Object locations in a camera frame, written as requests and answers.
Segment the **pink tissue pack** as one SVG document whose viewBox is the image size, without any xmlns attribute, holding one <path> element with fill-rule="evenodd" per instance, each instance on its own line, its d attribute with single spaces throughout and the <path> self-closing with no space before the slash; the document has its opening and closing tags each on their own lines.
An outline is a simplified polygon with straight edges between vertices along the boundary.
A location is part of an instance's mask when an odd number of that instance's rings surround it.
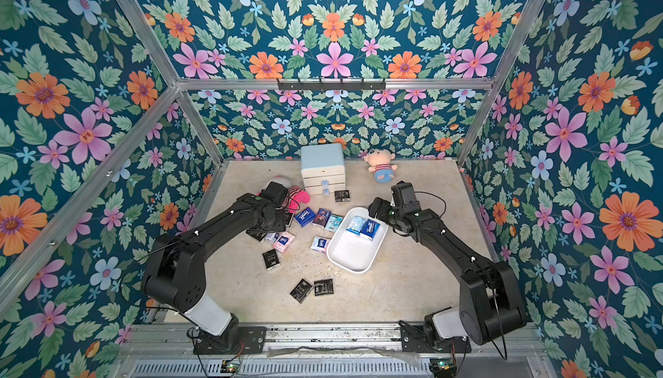
<svg viewBox="0 0 663 378">
<path fill-rule="evenodd" d="M 280 253 L 285 253 L 292 243 L 295 241 L 295 236 L 289 232 L 280 233 L 273 242 L 273 249 Z"/>
</svg>

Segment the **light blue tissue pack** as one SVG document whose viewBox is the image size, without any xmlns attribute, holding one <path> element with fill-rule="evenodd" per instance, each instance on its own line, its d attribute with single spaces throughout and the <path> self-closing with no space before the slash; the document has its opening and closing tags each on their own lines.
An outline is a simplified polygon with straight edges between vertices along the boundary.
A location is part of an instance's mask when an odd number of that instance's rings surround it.
<svg viewBox="0 0 663 378">
<path fill-rule="evenodd" d="M 367 219 L 361 216 L 352 217 L 346 230 L 354 235 L 360 236 L 361 232 L 366 225 Z"/>
</svg>

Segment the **white oval storage tray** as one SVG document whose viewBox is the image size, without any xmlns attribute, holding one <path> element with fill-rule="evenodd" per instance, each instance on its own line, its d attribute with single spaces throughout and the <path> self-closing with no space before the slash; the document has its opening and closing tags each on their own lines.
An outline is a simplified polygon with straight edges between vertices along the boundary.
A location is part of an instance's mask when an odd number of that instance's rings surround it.
<svg viewBox="0 0 663 378">
<path fill-rule="evenodd" d="M 381 227 L 373 241 L 354 235 L 346 230 L 352 217 L 361 216 L 378 221 Z M 326 251 L 327 259 L 334 265 L 352 274 L 365 274 L 376 260 L 383 240 L 388 233 L 388 225 L 369 217 L 368 209 L 355 207 L 348 211 L 338 230 L 331 238 Z"/>
</svg>

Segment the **dark blue tissue pack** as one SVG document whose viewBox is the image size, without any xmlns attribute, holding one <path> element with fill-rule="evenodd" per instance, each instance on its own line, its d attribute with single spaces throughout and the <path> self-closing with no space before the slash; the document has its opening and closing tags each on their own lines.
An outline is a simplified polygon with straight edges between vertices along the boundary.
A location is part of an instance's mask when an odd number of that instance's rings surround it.
<svg viewBox="0 0 663 378">
<path fill-rule="evenodd" d="M 378 221 L 367 219 L 360 231 L 359 236 L 362 238 L 373 241 L 376 238 L 376 235 L 381 227 Z"/>
</svg>

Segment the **white blue tissue pack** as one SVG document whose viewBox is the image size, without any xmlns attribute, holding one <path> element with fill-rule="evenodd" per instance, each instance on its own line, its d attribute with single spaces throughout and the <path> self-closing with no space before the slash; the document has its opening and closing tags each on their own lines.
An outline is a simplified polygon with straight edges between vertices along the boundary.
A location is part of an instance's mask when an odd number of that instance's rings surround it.
<svg viewBox="0 0 663 378">
<path fill-rule="evenodd" d="M 312 245 L 311 245 L 311 250 L 319 253 L 326 253 L 328 250 L 328 247 L 331 243 L 331 240 L 329 238 L 325 238 L 322 236 L 316 236 L 313 239 Z"/>
</svg>

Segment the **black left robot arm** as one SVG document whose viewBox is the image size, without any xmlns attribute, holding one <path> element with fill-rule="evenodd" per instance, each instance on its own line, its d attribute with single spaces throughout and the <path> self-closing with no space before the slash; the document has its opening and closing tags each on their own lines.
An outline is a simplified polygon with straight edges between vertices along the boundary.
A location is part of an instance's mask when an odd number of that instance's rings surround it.
<svg viewBox="0 0 663 378">
<path fill-rule="evenodd" d="M 237 235 L 254 229 L 265 234 L 286 229 L 288 188 L 271 182 L 260 194 L 247 193 L 217 217 L 176 236 L 160 236 L 148 253 L 141 290 L 168 305 L 200 330 L 221 337 L 237 320 L 206 290 L 205 264 Z"/>
</svg>

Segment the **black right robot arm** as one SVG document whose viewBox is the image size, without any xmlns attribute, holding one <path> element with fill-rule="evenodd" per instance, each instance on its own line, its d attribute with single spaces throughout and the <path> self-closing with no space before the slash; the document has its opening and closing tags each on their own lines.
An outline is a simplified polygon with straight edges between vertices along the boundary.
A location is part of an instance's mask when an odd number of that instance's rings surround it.
<svg viewBox="0 0 663 378">
<path fill-rule="evenodd" d="M 458 306 L 430 318 L 438 336 L 468 337 L 482 345 L 525 327 L 527 311 L 512 267 L 480 255 L 450 230 L 442 216 L 421 209 L 410 183 L 400 182 L 391 192 L 390 201 L 373 200 L 369 216 L 428 248 L 459 283 Z"/>
</svg>

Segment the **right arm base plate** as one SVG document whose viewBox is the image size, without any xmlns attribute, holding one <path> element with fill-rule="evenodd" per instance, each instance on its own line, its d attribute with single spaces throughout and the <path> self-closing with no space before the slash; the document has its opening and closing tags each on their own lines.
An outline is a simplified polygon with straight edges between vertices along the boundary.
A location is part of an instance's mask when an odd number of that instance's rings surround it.
<svg viewBox="0 0 663 378">
<path fill-rule="evenodd" d="M 471 341 L 467 337 L 442 338 L 431 323 L 398 322 L 402 350 L 415 353 L 468 355 Z"/>
</svg>

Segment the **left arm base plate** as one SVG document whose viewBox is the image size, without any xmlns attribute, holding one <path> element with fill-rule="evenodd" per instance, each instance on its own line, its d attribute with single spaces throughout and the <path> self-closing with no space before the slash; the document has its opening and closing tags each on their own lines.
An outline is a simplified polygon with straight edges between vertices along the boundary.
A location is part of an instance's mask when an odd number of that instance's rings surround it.
<svg viewBox="0 0 663 378">
<path fill-rule="evenodd" d="M 200 356 L 261 354 L 266 342 L 266 327 L 230 326 L 220 336 L 201 331 L 193 339 L 193 353 Z"/>
</svg>

